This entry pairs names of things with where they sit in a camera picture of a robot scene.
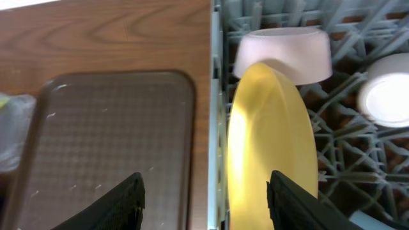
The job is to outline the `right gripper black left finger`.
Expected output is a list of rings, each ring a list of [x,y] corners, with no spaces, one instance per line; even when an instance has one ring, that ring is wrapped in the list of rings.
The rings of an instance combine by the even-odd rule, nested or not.
[[[140,230],[144,209],[143,177],[135,172],[52,230]]]

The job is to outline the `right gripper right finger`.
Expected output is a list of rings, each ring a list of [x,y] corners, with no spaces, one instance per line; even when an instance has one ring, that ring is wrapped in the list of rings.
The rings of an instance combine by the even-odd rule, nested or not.
[[[317,198],[280,171],[266,183],[268,209],[275,230],[360,230],[346,217],[322,205]]]

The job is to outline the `yellow plate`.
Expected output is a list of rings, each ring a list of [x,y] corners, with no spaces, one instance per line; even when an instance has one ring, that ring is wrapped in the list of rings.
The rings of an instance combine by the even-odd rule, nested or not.
[[[311,121],[296,86],[264,63],[250,66],[235,91],[228,128],[231,229],[273,229],[266,184],[278,170],[318,196]]]

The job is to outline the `light blue bowl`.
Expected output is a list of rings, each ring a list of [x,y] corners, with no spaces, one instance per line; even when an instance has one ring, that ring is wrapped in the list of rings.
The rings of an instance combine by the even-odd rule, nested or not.
[[[349,217],[349,221],[364,230],[395,230],[393,227],[390,227],[359,210],[352,213]]]

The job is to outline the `white cup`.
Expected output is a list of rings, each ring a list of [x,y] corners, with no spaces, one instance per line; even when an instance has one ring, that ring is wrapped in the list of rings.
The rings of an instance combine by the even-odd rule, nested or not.
[[[367,69],[367,81],[357,97],[359,110],[377,125],[408,126],[408,54],[393,54]]]

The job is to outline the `pink bowl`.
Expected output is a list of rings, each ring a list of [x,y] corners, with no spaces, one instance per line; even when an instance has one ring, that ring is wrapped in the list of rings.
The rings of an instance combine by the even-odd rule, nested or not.
[[[333,74],[329,35],[312,27],[251,31],[238,45],[234,76],[241,79],[255,63],[281,72],[296,86],[324,81]]]

